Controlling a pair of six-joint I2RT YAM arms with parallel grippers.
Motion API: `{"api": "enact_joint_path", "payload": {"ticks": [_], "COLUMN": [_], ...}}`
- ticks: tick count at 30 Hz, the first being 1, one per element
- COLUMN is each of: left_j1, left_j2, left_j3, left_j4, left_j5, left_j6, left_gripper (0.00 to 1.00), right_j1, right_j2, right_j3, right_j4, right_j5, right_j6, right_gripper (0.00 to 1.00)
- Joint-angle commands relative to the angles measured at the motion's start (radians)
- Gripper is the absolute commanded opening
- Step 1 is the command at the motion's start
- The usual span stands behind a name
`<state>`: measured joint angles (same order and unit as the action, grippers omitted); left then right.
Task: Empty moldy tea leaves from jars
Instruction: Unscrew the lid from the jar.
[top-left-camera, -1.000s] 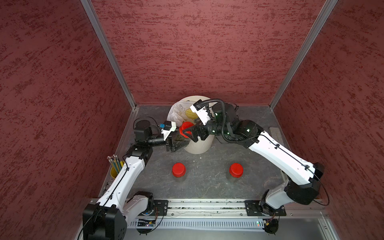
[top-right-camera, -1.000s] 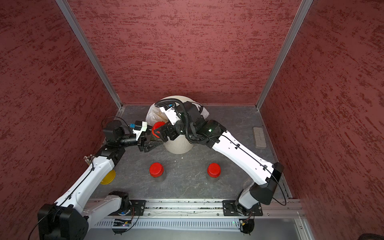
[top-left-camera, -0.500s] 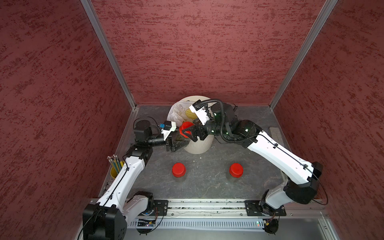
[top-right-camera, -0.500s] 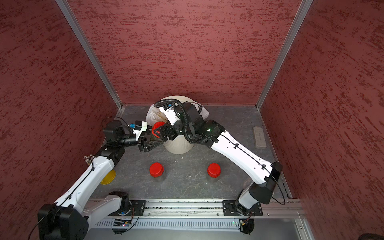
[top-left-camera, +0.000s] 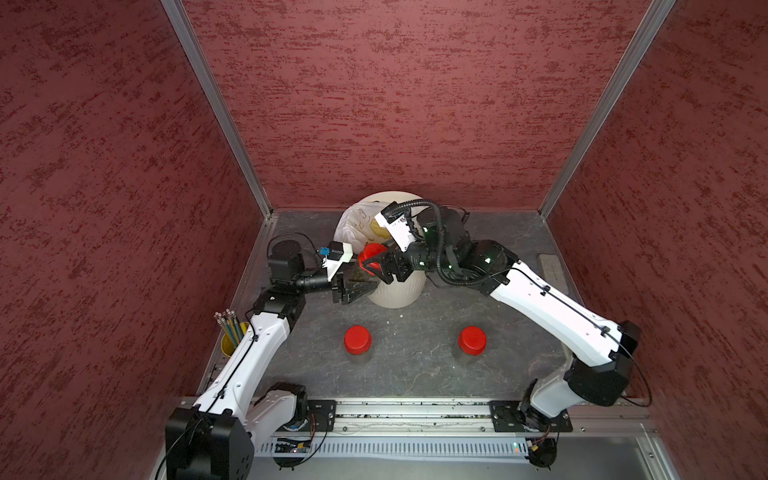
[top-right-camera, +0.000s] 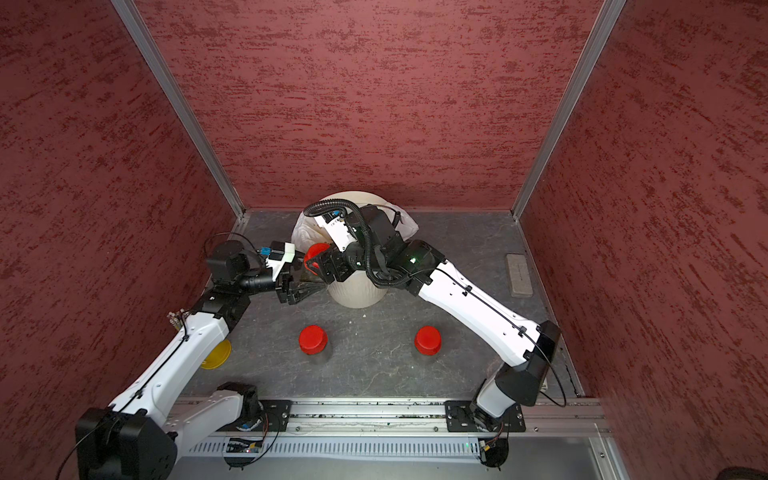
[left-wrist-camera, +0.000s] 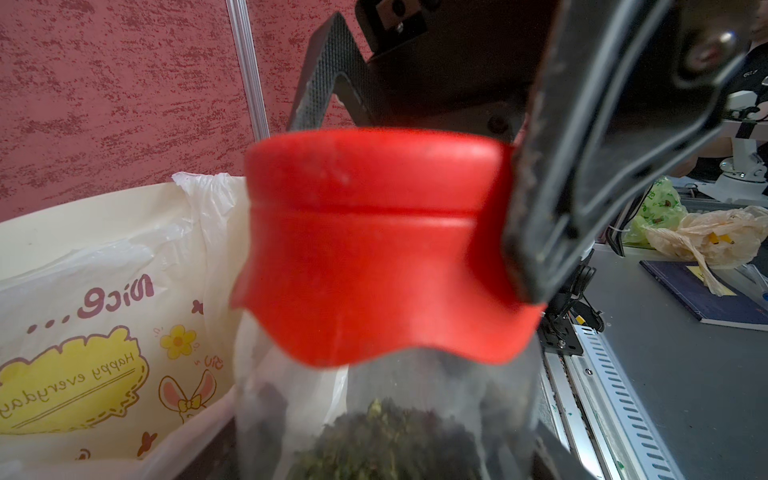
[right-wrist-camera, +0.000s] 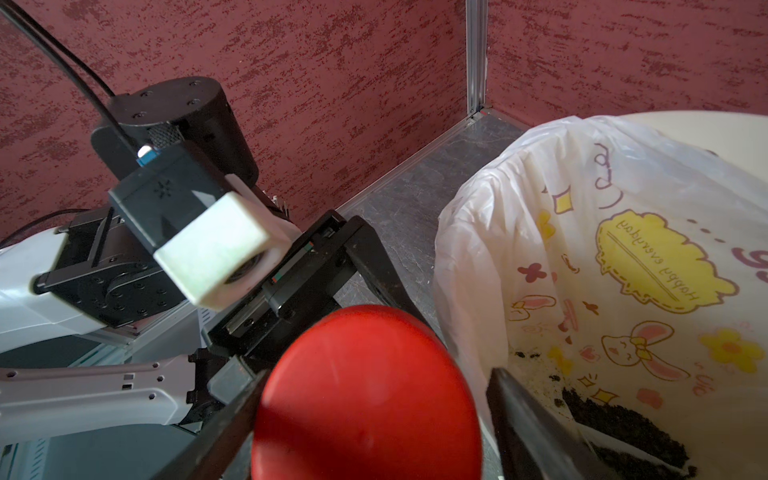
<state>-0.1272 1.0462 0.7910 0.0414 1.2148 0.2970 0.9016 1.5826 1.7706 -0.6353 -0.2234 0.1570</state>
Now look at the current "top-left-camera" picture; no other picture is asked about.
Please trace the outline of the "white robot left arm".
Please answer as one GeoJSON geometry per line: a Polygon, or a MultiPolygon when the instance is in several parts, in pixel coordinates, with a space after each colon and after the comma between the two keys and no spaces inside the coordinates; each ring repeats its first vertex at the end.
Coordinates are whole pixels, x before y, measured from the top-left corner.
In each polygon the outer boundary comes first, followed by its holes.
{"type": "Polygon", "coordinates": [[[357,256],[348,243],[311,252],[282,240],[268,254],[269,285],[246,313],[246,332],[210,387],[189,407],[177,408],[165,425],[165,454],[158,479],[245,479],[257,448],[282,429],[315,435],[326,418],[310,409],[304,386],[274,384],[260,399],[257,387],[295,327],[310,293],[329,291],[348,304],[374,290],[356,279],[357,256]]]}

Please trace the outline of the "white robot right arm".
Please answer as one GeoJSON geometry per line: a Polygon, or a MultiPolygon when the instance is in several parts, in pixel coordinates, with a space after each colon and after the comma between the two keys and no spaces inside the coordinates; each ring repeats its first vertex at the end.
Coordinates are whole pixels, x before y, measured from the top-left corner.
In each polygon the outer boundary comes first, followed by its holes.
{"type": "Polygon", "coordinates": [[[586,309],[496,241],[448,245],[443,251],[424,241],[406,250],[393,245],[361,266],[387,284],[416,271],[435,273],[448,285],[475,289],[517,310],[564,344],[570,351],[566,363],[533,381],[518,405],[518,416],[530,429],[543,429],[582,402],[612,406],[630,384],[639,328],[586,309]]]}

